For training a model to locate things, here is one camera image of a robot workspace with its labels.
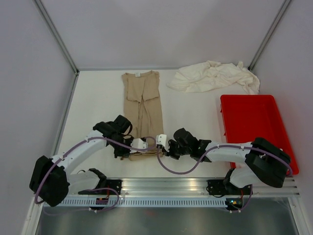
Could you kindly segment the beige t shirt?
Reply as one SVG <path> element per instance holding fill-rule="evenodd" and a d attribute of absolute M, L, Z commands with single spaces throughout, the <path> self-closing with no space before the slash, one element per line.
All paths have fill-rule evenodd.
<path fill-rule="evenodd" d="M 131 122 L 134 138 L 163 134 L 163 116 L 159 92 L 159 72 L 125 73 L 124 116 Z"/>

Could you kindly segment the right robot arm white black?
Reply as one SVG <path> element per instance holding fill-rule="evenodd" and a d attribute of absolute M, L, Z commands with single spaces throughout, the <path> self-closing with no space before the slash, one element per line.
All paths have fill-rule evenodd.
<path fill-rule="evenodd" d="M 174 133 L 173 139 L 159 135 L 156 139 L 159 152 L 178 160 L 188 155 L 197 164 L 202 162 L 231 162 L 240 164 L 230 169 L 223 181 L 228 193 L 259 182 L 273 188 L 281 188 L 285 178 L 292 175 L 291 158 L 282 149 L 264 138 L 245 143 L 219 143 L 194 137 L 184 128 Z"/>

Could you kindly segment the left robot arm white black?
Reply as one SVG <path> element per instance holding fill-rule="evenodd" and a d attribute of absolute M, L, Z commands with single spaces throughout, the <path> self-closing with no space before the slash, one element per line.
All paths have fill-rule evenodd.
<path fill-rule="evenodd" d="M 74 169 L 92 154 L 107 147 L 114 148 L 116 157 L 130 153 L 133 140 L 131 122 L 122 115 L 114 121 L 99 122 L 92 131 L 67 152 L 51 158 L 41 156 L 34 166 L 29 188 L 34 192 L 34 202 L 60 204 L 68 194 L 101 194 L 107 191 L 107 177 L 101 171 L 90 168 L 74 174 Z"/>

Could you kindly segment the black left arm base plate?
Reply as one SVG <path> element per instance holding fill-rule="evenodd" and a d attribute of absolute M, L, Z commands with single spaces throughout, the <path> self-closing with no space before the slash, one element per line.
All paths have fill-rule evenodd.
<path fill-rule="evenodd" d="M 86 189 L 79 191 L 79 195 L 114 195 L 121 194 L 121 179 L 107 179 L 106 182 L 99 183 L 95 189 Z"/>

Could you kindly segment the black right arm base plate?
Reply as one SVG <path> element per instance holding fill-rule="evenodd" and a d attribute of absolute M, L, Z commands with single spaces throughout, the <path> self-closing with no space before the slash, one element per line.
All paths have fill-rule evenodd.
<path fill-rule="evenodd" d="M 251 186 L 245 186 L 243 188 L 235 187 L 231 184 L 224 185 L 224 181 L 222 179 L 213 179 L 207 180 L 206 191 L 209 195 L 222 198 L 224 196 L 245 196 L 250 195 Z"/>

